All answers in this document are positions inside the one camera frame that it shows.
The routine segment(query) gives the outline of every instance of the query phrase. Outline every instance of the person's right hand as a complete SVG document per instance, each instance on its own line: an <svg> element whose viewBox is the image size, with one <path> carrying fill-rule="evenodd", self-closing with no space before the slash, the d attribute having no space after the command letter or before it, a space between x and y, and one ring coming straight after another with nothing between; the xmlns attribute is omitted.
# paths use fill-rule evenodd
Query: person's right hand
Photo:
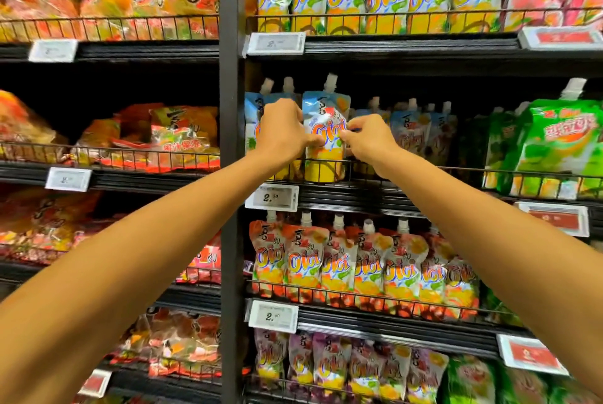
<svg viewBox="0 0 603 404"><path fill-rule="evenodd" d="M383 162L401 148L381 115L373 113L356 117L348 122L347 129L340 131L339 135L356 158L372 165L379 176L388 178L383 173Z"/></svg>

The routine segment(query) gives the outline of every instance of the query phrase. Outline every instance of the hand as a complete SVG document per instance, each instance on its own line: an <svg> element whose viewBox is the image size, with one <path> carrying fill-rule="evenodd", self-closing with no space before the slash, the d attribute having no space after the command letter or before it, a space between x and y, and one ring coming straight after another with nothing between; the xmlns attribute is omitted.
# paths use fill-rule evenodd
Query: hand
<svg viewBox="0 0 603 404"><path fill-rule="evenodd" d="M256 152L278 163L279 168L300 157L308 146L324 145L318 134L306 134L302 110L288 98L267 104L260 121Z"/></svg>
<svg viewBox="0 0 603 404"><path fill-rule="evenodd" d="M360 161L373 166L384 179L383 163L397 151L403 151L394 139L389 126L381 115L373 113L350 120L347 129L340 131L340 138Z"/></svg>

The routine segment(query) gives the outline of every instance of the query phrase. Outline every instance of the black vertical post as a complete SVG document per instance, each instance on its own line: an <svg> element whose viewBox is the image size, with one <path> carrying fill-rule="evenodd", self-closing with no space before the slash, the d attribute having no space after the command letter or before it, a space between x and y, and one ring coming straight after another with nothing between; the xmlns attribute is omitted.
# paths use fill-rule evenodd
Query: black vertical post
<svg viewBox="0 0 603 404"><path fill-rule="evenodd" d="M244 156L245 0L220 0L220 162ZM239 209L222 228L222 403L242 401L243 242Z"/></svg>

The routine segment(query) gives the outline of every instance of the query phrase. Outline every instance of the price tag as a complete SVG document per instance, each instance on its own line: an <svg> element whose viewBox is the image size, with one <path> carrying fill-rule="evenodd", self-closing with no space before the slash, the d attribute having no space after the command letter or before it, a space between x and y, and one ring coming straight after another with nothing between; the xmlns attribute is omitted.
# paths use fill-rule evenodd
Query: price tag
<svg viewBox="0 0 603 404"><path fill-rule="evenodd" d="M516 202L516 207L556 226L577 238L590 236L589 210L586 206L553 204L549 202Z"/></svg>
<svg viewBox="0 0 603 404"><path fill-rule="evenodd" d="M245 201L247 209L297 212L300 188L297 185L262 183Z"/></svg>
<svg viewBox="0 0 603 404"><path fill-rule="evenodd" d="M299 307L254 299L249 314L249 326L295 334Z"/></svg>
<svg viewBox="0 0 603 404"><path fill-rule="evenodd" d="M91 396L95 398L102 398L105 396L107 391L107 385L109 385L109 379L111 378L110 371L103 371L101 369L95 369L90 374L90 377L86 383L79 389L78 394L84 396Z"/></svg>
<svg viewBox="0 0 603 404"><path fill-rule="evenodd" d="M305 33L252 33L247 55L303 55Z"/></svg>
<svg viewBox="0 0 603 404"><path fill-rule="evenodd" d="M567 369L538 339L496 335L498 348L505 365L516 369L569 376Z"/></svg>
<svg viewBox="0 0 603 404"><path fill-rule="evenodd" d="M31 45L32 63L73 63L77 39L38 39Z"/></svg>
<svg viewBox="0 0 603 404"><path fill-rule="evenodd" d="M46 179L47 190L88 191L92 170L78 168L50 168Z"/></svg>
<svg viewBox="0 0 603 404"><path fill-rule="evenodd" d="M603 50L603 37L589 27L527 27L517 38L530 50Z"/></svg>

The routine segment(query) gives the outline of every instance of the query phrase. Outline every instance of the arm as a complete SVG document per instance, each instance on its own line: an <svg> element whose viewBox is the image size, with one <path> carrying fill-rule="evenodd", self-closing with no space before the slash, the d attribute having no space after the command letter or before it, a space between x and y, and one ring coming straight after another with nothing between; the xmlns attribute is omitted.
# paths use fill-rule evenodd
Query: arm
<svg viewBox="0 0 603 404"><path fill-rule="evenodd" d="M306 145L321 143L304 133L301 114L291 100L268 105L256 150L116 222L9 296L0 305L0 402L71 402L245 199Z"/></svg>
<svg viewBox="0 0 603 404"><path fill-rule="evenodd" d="M341 134L354 155L399 186L572 375L603 396L603 254L401 149L379 115L348 127L360 128Z"/></svg>

